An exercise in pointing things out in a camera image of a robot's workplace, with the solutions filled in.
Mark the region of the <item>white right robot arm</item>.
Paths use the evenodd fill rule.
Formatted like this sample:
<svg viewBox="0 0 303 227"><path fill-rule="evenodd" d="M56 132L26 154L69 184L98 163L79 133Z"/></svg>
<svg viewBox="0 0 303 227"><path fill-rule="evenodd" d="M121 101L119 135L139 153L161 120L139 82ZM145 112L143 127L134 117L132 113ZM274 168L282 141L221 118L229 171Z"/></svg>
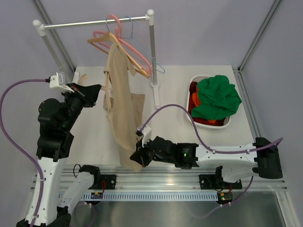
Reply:
<svg viewBox="0 0 303 227"><path fill-rule="evenodd" d="M142 167L155 161L186 170L214 168L214 187L221 189L246 177L283 178L279 143L279 140L271 143L266 138L257 137L255 142L247 145L205 148L202 144L173 143L156 137L147 143L139 141L130 159Z"/></svg>

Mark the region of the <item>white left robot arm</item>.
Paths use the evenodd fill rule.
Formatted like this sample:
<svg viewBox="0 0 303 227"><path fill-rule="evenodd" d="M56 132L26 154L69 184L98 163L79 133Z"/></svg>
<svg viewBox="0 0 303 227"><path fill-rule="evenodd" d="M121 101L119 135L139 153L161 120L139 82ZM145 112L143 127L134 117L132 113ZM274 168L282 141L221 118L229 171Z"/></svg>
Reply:
<svg viewBox="0 0 303 227"><path fill-rule="evenodd" d="M31 206L18 227L67 227L76 205L89 189L101 185L100 170L83 165L59 197L62 171L67 162L74 136L71 129L83 108L95 106L101 85L83 87L68 84L64 102L49 98L39 106L40 136L37 141L38 172Z"/></svg>

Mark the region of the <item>beige wooden hanger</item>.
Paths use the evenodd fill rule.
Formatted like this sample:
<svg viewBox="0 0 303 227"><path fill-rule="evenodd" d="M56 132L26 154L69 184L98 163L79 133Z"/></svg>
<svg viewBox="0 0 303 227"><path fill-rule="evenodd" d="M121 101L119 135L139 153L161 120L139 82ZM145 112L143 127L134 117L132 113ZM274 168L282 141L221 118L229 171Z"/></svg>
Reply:
<svg viewBox="0 0 303 227"><path fill-rule="evenodd" d="M88 78L88 76L86 74L82 75L79 80L78 80L78 84L79 85L83 85L83 83L85 82L85 80ZM107 110L108 112L110 112L112 110L112 105L111 105L111 96L110 96L110 77L109 74L106 73L106 83L105 86L102 86L102 90L105 91L105 98L106 98L106 105L107 105Z"/></svg>

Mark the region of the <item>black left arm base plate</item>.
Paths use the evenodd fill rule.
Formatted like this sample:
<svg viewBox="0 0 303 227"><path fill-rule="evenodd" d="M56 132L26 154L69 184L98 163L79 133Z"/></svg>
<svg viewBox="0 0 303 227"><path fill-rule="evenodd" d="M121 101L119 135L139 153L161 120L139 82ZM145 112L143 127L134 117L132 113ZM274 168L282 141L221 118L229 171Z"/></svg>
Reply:
<svg viewBox="0 0 303 227"><path fill-rule="evenodd" d="M116 189L116 175L100 175L96 186L93 189L98 190L115 190Z"/></svg>

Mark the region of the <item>beige t shirt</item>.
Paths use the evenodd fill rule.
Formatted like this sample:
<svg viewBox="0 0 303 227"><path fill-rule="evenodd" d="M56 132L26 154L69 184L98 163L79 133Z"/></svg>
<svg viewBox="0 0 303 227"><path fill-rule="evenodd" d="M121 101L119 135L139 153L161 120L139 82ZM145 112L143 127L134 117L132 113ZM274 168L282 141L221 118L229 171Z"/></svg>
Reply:
<svg viewBox="0 0 303 227"><path fill-rule="evenodd" d="M104 68L104 108L107 110L113 137L118 144L120 165L138 173L142 165L132 161L130 156L136 151L136 131L142 122L145 95L131 93L128 73L135 76L136 70L122 48L112 44Z"/></svg>

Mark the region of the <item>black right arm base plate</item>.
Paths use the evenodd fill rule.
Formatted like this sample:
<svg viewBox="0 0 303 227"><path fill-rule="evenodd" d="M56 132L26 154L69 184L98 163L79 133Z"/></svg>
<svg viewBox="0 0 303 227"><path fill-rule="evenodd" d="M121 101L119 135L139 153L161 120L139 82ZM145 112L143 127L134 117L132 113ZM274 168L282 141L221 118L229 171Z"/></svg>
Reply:
<svg viewBox="0 0 303 227"><path fill-rule="evenodd" d="M199 175L199 183L201 190L229 190L232 189L242 189L241 180L235 183L224 182L223 179L216 177L215 175Z"/></svg>

